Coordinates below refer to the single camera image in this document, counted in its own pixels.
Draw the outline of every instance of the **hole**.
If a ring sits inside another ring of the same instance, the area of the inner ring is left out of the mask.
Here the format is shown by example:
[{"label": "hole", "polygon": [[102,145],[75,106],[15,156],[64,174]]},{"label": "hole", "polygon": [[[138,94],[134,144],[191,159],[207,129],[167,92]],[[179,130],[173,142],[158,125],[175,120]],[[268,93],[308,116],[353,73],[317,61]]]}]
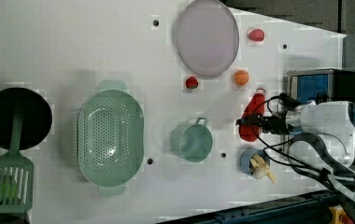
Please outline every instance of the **hole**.
[{"label": "hole", "polygon": [[154,26],[159,26],[159,25],[160,25],[160,22],[157,21],[157,20],[155,20],[155,21],[153,21],[153,25],[154,25]]}]

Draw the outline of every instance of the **mug handle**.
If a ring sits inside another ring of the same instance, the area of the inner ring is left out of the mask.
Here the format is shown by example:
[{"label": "mug handle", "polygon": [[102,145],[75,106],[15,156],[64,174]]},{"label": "mug handle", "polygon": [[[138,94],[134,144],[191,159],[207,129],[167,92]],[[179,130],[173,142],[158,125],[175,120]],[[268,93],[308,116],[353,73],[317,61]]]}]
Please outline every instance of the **mug handle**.
[{"label": "mug handle", "polygon": [[204,120],[204,126],[206,126],[206,125],[207,125],[207,118],[198,118],[198,119],[195,121],[195,123],[199,123],[201,119]]}]

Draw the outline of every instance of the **colander handle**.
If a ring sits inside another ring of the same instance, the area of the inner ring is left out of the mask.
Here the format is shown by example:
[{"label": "colander handle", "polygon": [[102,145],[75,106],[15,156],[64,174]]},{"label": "colander handle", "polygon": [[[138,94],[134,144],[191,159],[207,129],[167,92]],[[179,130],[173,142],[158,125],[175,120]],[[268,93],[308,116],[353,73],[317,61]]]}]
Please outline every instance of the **colander handle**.
[{"label": "colander handle", "polygon": [[102,197],[111,197],[123,194],[125,192],[126,185],[118,185],[116,187],[101,187],[99,186],[99,195]]},{"label": "colander handle", "polygon": [[198,119],[195,121],[195,123],[200,123],[201,119],[204,120],[204,126],[206,126],[206,125],[207,125],[207,118],[198,118]]},{"label": "colander handle", "polygon": [[126,91],[127,85],[123,81],[104,80],[99,84],[99,91]]}]

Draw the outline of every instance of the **green mug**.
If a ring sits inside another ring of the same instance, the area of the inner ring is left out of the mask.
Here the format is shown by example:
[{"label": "green mug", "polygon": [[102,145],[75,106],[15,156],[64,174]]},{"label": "green mug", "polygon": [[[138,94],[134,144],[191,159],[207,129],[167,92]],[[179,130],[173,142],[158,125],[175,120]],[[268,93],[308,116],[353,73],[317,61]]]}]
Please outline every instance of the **green mug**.
[{"label": "green mug", "polygon": [[191,162],[203,161],[210,153],[213,138],[206,127],[208,120],[198,118],[194,124],[182,123],[172,131],[172,149],[179,157]]}]

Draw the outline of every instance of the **small bowl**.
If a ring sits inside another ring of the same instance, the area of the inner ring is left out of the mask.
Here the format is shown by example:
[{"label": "small bowl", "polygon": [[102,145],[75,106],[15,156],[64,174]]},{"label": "small bowl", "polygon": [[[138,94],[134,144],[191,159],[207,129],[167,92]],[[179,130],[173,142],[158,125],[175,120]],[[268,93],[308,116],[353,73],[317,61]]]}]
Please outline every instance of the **small bowl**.
[{"label": "small bowl", "polygon": [[242,153],[242,155],[241,155],[241,163],[240,163],[241,170],[242,170],[242,172],[244,172],[245,174],[250,175],[250,176],[252,176],[252,172],[250,171],[250,169],[252,168],[252,165],[250,163],[250,158],[254,154],[261,156],[268,165],[271,165],[270,158],[268,158],[266,155],[264,155],[262,149],[250,148],[250,149],[245,150],[244,153]]}]

